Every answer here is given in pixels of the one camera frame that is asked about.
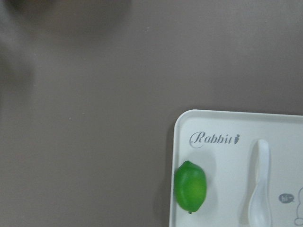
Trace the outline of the green lime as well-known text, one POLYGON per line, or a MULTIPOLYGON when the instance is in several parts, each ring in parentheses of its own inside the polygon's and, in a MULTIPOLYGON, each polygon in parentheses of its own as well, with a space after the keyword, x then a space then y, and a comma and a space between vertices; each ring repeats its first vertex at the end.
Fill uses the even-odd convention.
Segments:
POLYGON ((197 212, 206 199, 207 180, 204 170, 185 161, 174 175, 174 194, 179 206, 188 213, 197 212))

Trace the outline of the cream rabbit print tray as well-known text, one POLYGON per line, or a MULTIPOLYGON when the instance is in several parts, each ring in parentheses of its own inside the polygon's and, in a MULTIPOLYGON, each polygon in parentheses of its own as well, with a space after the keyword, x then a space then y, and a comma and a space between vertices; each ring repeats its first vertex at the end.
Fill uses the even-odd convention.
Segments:
POLYGON ((303 118, 298 115, 190 110, 174 127, 172 169, 200 166, 207 196, 192 214, 170 198, 171 227, 247 227, 258 171, 258 140, 270 148, 271 225, 303 224, 303 118))

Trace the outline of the white ceramic spoon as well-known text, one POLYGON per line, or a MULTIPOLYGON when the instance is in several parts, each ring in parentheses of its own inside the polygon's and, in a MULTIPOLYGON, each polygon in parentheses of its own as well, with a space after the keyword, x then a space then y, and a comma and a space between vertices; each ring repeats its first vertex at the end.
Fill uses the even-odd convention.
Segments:
POLYGON ((251 227, 272 226, 268 185, 270 177, 270 148, 266 140, 257 141, 258 174, 256 185, 249 202, 248 218, 251 227))

